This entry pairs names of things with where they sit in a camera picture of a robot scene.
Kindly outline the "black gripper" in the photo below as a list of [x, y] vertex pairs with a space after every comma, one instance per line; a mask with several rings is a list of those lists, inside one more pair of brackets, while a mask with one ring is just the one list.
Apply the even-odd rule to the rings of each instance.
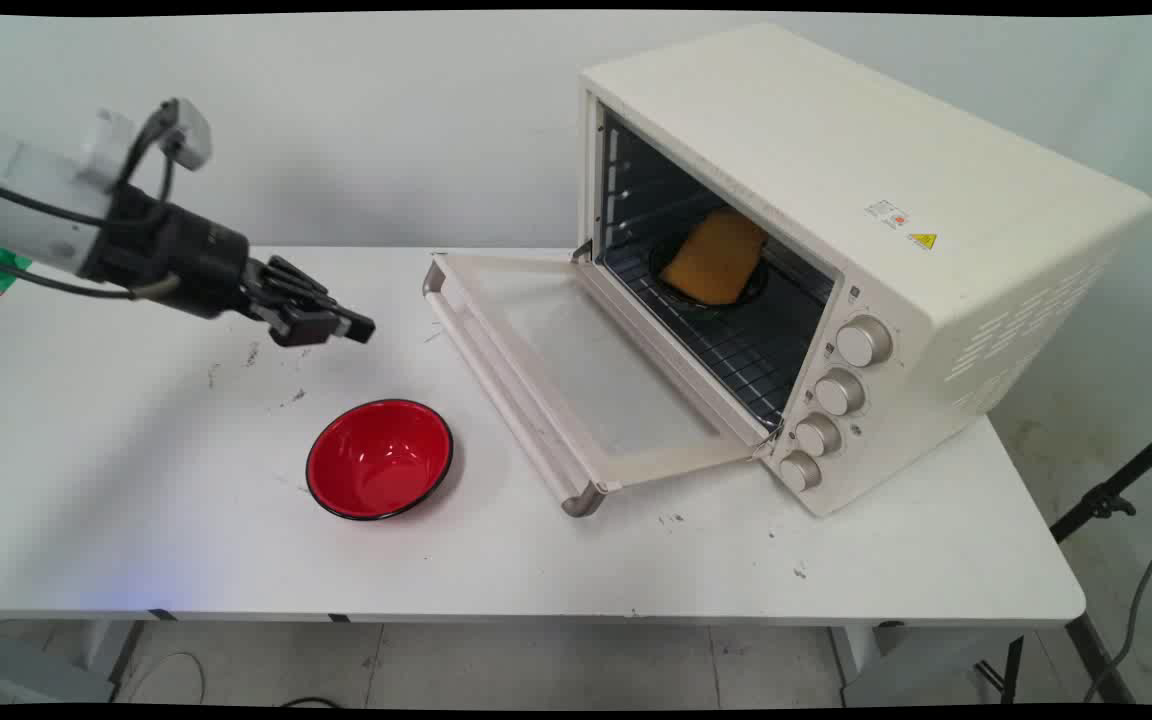
[[[376, 332], [370, 316], [340, 306], [328, 287], [314, 281], [282, 255], [266, 262], [250, 258], [242, 233], [211, 222], [192, 211], [160, 202], [131, 184], [111, 195], [111, 223], [104, 227], [84, 259], [88, 281], [109, 282], [132, 290], [173, 275], [174, 290], [157, 304], [212, 319], [241, 313], [268, 325], [271, 341], [285, 348], [325, 344], [332, 338], [367, 343]], [[247, 296], [242, 279], [247, 270]]]

